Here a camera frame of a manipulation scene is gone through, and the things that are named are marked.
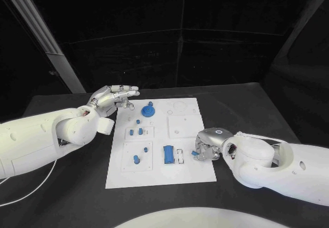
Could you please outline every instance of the black table surface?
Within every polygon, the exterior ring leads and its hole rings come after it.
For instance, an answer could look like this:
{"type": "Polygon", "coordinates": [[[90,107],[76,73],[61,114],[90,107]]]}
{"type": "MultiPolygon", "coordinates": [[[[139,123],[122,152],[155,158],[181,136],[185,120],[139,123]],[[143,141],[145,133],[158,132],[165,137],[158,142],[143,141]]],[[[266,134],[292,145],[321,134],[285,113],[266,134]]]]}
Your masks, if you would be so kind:
{"type": "MultiPolygon", "coordinates": [[[[91,94],[34,97],[25,116],[86,105],[91,94]]],[[[299,139],[257,83],[142,90],[135,99],[197,97],[205,128],[299,139]]],[[[0,208],[2,227],[115,227],[152,212],[182,207],[231,209],[289,227],[328,227],[329,208],[285,197],[268,188],[242,185],[224,159],[214,161],[217,182],[106,189],[112,135],[97,134],[80,150],[58,160],[40,190],[0,208]]],[[[44,181],[53,163],[11,178],[0,203],[25,196],[44,181]]]]}

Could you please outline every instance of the small blue piece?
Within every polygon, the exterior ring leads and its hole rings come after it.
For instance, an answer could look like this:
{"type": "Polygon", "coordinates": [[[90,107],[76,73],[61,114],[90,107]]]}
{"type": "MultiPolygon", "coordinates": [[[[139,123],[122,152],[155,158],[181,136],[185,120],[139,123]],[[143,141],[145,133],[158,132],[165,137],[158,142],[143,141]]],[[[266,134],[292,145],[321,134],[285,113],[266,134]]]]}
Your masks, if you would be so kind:
{"type": "Polygon", "coordinates": [[[165,150],[165,164],[175,163],[175,159],[174,159],[174,146],[165,146],[164,147],[164,150],[165,150]]]}
{"type": "Polygon", "coordinates": [[[200,153],[197,153],[195,151],[193,151],[193,153],[191,153],[194,156],[197,156],[197,155],[200,155],[200,153]]]}
{"type": "Polygon", "coordinates": [[[152,117],[156,113],[156,110],[154,108],[154,102],[149,102],[149,105],[142,108],[142,115],[145,117],[152,117]]]}
{"type": "Polygon", "coordinates": [[[135,164],[139,165],[139,162],[141,162],[139,156],[136,155],[136,156],[135,156],[135,164]]]}

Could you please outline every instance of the white board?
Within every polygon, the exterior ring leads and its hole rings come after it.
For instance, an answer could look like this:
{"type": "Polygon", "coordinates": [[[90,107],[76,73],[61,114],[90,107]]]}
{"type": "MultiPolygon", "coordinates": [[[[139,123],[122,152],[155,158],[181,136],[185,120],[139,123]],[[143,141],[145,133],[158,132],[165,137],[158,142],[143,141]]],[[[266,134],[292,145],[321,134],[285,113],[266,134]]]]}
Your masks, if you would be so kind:
{"type": "Polygon", "coordinates": [[[204,130],[197,98],[133,100],[132,103],[133,111],[119,109],[106,188],[217,181],[213,161],[197,161],[191,154],[198,132],[204,130]],[[149,101],[156,113],[145,117],[142,108],[149,101]],[[168,145],[174,146],[174,164],[165,164],[164,147],[168,145]]]}

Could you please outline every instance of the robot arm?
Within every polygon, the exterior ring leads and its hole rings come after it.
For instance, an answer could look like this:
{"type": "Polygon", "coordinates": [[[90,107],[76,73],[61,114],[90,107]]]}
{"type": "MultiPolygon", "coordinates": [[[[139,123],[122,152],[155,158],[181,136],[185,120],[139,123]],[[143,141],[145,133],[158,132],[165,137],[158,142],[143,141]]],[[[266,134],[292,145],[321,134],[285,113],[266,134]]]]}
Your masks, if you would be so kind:
{"type": "Polygon", "coordinates": [[[329,149],[210,128],[197,137],[197,160],[220,154],[236,179],[250,188],[268,187],[285,196],[329,206],[329,149]],[[278,141],[270,145],[265,139],[278,141]]]}
{"type": "Polygon", "coordinates": [[[110,134],[117,107],[135,109],[136,86],[103,87],[87,105],[0,124],[0,179],[24,174],[87,145],[97,132],[110,134]]]}

